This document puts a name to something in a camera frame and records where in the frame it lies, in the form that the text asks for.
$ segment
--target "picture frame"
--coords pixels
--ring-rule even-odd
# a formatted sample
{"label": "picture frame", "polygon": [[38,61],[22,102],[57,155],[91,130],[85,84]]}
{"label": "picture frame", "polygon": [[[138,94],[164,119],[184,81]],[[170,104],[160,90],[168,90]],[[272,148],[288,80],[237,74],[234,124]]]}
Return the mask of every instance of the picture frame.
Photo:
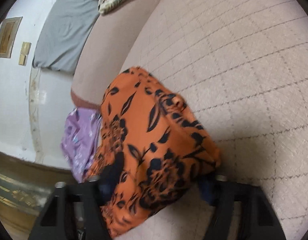
{"label": "picture frame", "polygon": [[0,57],[10,58],[18,27],[23,17],[3,20],[0,29]]}

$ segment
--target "purple cloth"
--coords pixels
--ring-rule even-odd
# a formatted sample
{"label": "purple cloth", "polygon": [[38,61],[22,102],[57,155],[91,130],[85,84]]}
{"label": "purple cloth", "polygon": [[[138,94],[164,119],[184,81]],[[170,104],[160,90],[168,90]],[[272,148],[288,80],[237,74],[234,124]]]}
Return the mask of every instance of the purple cloth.
{"label": "purple cloth", "polygon": [[76,108],[65,121],[60,144],[74,178],[81,183],[91,166],[98,144],[102,117],[97,110]]}

